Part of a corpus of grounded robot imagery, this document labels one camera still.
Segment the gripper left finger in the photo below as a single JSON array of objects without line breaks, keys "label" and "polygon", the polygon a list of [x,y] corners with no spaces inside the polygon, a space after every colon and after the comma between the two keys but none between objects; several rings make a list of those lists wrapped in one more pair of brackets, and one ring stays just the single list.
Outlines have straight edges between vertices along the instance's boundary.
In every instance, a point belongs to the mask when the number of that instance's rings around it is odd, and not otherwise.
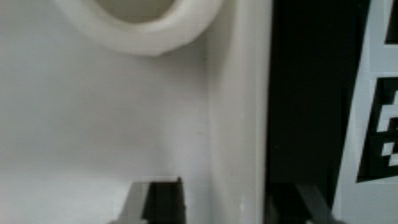
[{"label": "gripper left finger", "polygon": [[131,184],[122,209],[108,224],[186,224],[185,186],[179,177]]}]

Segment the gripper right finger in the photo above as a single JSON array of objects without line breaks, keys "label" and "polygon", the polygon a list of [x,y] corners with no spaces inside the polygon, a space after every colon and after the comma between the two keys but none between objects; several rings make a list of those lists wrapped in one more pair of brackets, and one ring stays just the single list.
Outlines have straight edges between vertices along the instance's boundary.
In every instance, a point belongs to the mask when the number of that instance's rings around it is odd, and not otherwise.
[{"label": "gripper right finger", "polygon": [[345,224],[314,185],[275,183],[268,186],[266,224]]}]

